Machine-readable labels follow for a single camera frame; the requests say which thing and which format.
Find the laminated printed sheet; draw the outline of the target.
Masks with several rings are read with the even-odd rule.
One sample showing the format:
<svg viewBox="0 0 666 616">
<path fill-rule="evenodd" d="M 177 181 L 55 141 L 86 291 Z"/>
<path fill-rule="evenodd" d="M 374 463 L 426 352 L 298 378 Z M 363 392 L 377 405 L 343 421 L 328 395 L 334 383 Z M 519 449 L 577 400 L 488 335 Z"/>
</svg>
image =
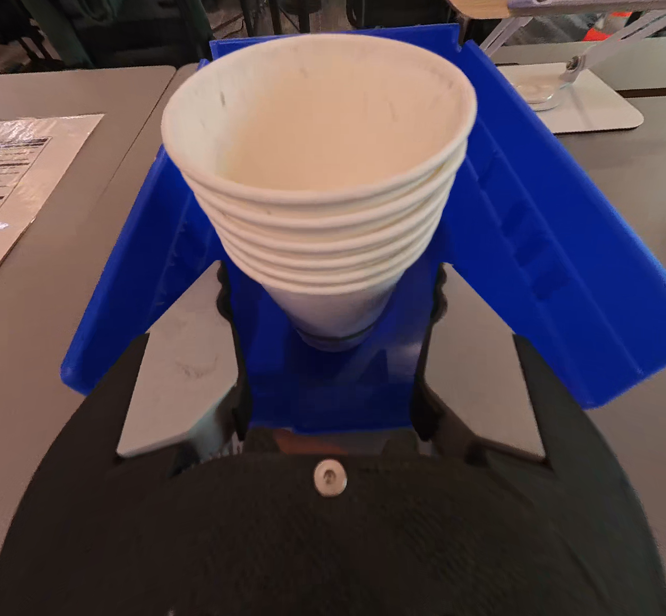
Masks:
<svg viewBox="0 0 666 616">
<path fill-rule="evenodd" d="M 1 260 L 23 236 L 104 113 L 1 121 Z"/>
</svg>

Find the paper cup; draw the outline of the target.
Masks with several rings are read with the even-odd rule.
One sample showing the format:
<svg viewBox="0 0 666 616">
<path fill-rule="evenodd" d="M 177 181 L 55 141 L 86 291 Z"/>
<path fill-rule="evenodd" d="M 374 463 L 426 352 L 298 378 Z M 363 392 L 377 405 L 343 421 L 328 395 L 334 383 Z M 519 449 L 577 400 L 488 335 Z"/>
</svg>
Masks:
<svg viewBox="0 0 666 616">
<path fill-rule="evenodd" d="M 304 342 L 341 352 L 429 245 L 477 111 L 466 75 L 422 47 L 303 35 L 197 71 L 161 134 L 230 260 Z"/>
</svg>

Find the wooden board document stand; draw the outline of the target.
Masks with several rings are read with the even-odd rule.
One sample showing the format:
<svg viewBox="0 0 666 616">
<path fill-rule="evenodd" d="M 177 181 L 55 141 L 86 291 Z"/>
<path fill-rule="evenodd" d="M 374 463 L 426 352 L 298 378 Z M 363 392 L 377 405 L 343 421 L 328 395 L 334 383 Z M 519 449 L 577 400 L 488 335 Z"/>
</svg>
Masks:
<svg viewBox="0 0 666 616">
<path fill-rule="evenodd" d="M 592 68 L 665 27 L 665 0 L 447 0 L 464 20 L 499 20 L 481 44 L 492 57 L 537 16 L 639 11 L 643 15 L 567 63 L 500 68 L 504 78 L 557 134 L 635 129 L 642 114 L 599 79 Z"/>
</svg>

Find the blue plastic bin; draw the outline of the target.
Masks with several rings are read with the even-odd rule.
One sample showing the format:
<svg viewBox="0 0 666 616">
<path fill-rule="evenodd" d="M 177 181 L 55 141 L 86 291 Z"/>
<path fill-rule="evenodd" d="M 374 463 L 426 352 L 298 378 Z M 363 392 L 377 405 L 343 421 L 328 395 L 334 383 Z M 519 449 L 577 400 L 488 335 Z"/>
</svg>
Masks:
<svg viewBox="0 0 666 616">
<path fill-rule="evenodd" d="M 439 265 L 455 271 L 526 337 L 584 409 L 665 366 L 665 270 L 587 173 L 454 24 L 351 31 L 422 47 L 471 81 L 478 117 L 426 252 L 357 348 L 307 346 L 261 286 L 238 270 L 161 147 L 61 365 L 88 395 L 129 344 L 216 261 L 257 426 L 301 433 L 410 424 L 410 397 Z"/>
</svg>

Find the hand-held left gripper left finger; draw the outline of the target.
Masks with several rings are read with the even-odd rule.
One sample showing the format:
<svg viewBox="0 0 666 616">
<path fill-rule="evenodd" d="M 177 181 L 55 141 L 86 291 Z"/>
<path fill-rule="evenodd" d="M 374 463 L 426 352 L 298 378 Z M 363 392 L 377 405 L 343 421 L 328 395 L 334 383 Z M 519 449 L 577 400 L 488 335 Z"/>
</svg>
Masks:
<svg viewBox="0 0 666 616">
<path fill-rule="evenodd" d="M 122 458 L 178 444 L 201 461 L 241 453 L 251 394 L 230 292 L 227 268 L 215 261 L 149 329 Z"/>
</svg>

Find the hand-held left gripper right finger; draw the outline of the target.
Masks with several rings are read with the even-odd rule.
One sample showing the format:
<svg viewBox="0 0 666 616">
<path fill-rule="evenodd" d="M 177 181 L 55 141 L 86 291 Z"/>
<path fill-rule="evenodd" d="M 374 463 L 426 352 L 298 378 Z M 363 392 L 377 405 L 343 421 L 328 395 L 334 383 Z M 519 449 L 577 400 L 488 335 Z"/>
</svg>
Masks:
<svg viewBox="0 0 666 616">
<path fill-rule="evenodd" d="M 512 330 L 449 264 L 437 270 L 410 415 L 441 456 L 545 460 Z"/>
</svg>

